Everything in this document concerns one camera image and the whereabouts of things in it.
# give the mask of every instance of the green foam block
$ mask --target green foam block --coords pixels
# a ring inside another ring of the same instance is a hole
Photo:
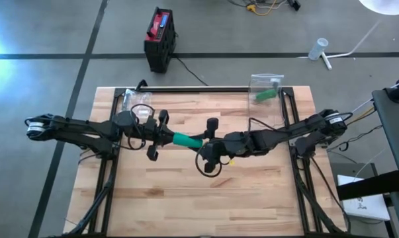
[[[257,102],[262,102],[262,101],[267,100],[267,99],[275,98],[276,96],[277,96],[276,90],[275,89],[269,89],[269,90],[263,91],[261,93],[258,93],[255,96],[255,100]]]
[[[194,148],[201,148],[202,147],[202,140],[201,139],[192,139],[188,135],[174,133],[173,136],[173,143],[175,145],[181,145],[185,147],[194,147]]]

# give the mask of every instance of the plastic bag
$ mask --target plastic bag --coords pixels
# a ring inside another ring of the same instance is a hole
[[[151,96],[151,93],[140,93],[130,89],[126,89],[122,102],[122,110],[130,110],[134,105],[139,103],[150,105]],[[147,119],[148,116],[152,113],[151,109],[147,106],[137,106],[133,108],[133,112],[137,115],[139,119]]]
[[[282,96],[281,81],[284,77],[284,75],[272,73],[251,75],[247,98],[248,127],[250,123],[251,130],[266,128],[266,125],[261,122],[274,128],[280,128],[284,125],[280,100]]]

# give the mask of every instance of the black metal frame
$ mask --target black metal frame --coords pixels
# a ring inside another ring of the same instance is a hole
[[[201,92],[221,92],[221,93],[233,93],[233,92],[243,92],[246,93],[248,92],[248,87],[138,87],[138,88],[116,88],[114,90],[114,98],[112,101],[112,108],[111,108],[111,113],[110,113],[110,120],[112,117],[116,114],[117,111],[117,105],[118,105],[118,100],[120,96],[125,92],[126,89],[136,89],[137,91],[140,92],[149,92],[149,93],[201,93]],[[287,110],[287,102],[285,100],[285,96],[289,98],[290,101],[290,106],[292,109],[292,115],[294,122],[299,121],[299,115],[298,115],[298,110],[296,107],[296,101],[294,97],[294,91],[292,87],[283,87],[281,92],[283,93],[283,97],[281,97],[281,106],[282,106],[282,114],[283,118],[285,119],[285,126],[288,127],[290,125],[289,122],[289,117],[288,117],[288,110]],[[295,173],[299,173],[299,167],[298,167],[298,158],[295,155],[294,148],[290,146],[289,144],[289,152],[290,152],[290,160],[292,162],[292,170]],[[107,169],[107,164],[108,161],[106,159],[102,159],[101,161],[101,166],[99,168],[99,176],[98,176],[98,181],[97,181],[97,187],[95,190],[95,199],[94,203],[87,212],[85,220],[82,220],[81,223],[74,229],[74,232],[66,233],[63,234],[59,237],[91,237],[91,238],[98,238],[98,237],[107,237],[107,230],[108,230],[108,224],[109,224],[109,218],[111,214],[111,205],[112,205],[112,194],[114,190],[114,183],[115,183],[115,178],[116,178],[116,171],[117,171],[117,166],[118,166],[118,154],[119,154],[119,149],[117,152],[117,156],[115,159],[111,161],[111,172],[109,175],[109,180],[105,183],[104,185],[104,179],[105,179],[105,171]],[[311,197],[315,199],[316,195],[314,192],[314,185],[312,182],[312,177],[311,177],[311,172],[309,168],[309,161],[304,160],[304,175],[306,179],[306,186],[307,186],[307,191],[311,194]],[[296,193],[298,196],[298,204],[299,204],[299,210],[300,210],[300,216],[301,216],[301,221],[302,221],[302,228],[304,230],[304,235],[297,235],[297,236],[267,236],[267,237],[284,237],[284,238],[293,238],[293,237],[355,237],[355,238],[365,238],[364,236],[358,236],[358,235],[350,235],[350,234],[345,234],[345,233],[324,233],[322,232],[322,224],[320,221],[320,218],[317,215],[317,212],[315,209],[312,208],[312,217],[314,218],[314,223],[315,223],[315,229],[316,231],[311,231],[310,226],[308,223],[308,214],[306,211],[306,206],[305,206],[305,201],[304,201],[304,193],[301,191],[299,185],[298,185],[298,178],[294,176],[295,179],[295,186],[296,186]],[[103,222],[101,225],[101,231],[96,232],[97,228],[97,212],[98,209],[101,205],[101,202],[105,199],[105,209],[103,213]],[[87,227],[87,224],[89,223],[89,228],[86,234],[82,234],[84,229]]]

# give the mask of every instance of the gray floor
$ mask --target gray floor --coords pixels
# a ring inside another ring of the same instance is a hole
[[[319,37],[329,40],[328,52],[346,52],[380,17],[358,1],[301,3],[297,13],[282,6],[258,17],[227,1],[110,0],[93,53],[142,53],[155,6],[173,9],[179,53],[307,52]],[[101,0],[0,1],[0,54],[83,53],[100,4]],[[360,52],[399,52],[399,16],[382,18]],[[311,86],[317,110],[350,111],[369,99],[372,90],[399,79],[399,58],[333,59],[332,71],[320,61],[305,59],[183,61],[209,85],[247,85],[252,73],[284,74],[284,85]],[[64,115],[80,65],[78,59],[0,60],[0,237],[28,235],[56,144],[28,140],[23,120],[47,112]],[[74,117],[88,118],[96,87],[134,86],[141,79],[159,86],[200,85],[175,60],[165,75],[158,75],[150,72],[145,59],[92,59]],[[356,123],[341,140],[378,123],[377,116]],[[375,164],[379,173],[385,173],[396,165],[382,130],[352,143],[345,155],[367,162],[384,148]],[[64,149],[42,236],[62,231],[78,153],[72,145]],[[331,154],[330,159],[347,163],[337,155]],[[356,234],[376,235],[383,229],[353,222]]]

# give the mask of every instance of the wooden table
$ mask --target wooden table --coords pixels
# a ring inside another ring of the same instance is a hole
[[[293,88],[300,119],[314,114],[310,88]],[[90,120],[109,119],[113,93],[113,87],[97,89]],[[186,134],[202,133],[206,119],[217,117],[217,136],[221,137],[246,130],[246,98],[245,93],[154,93],[152,106],[167,109],[169,128]],[[173,144],[159,148],[156,162],[146,157],[145,149],[121,149],[107,235],[303,235],[287,143],[266,156],[236,158],[234,165],[223,167],[216,178],[202,176],[194,160],[195,152]],[[315,160],[336,191],[325,150],[317,149]],[[72,223],[92,204],[99,165],[96,158],[80,164],[64,232],[72,229]],[[313,164],[310,169],[318,203],[345,230],[341,210]],[[308,202],[306,205],[314,229]]]

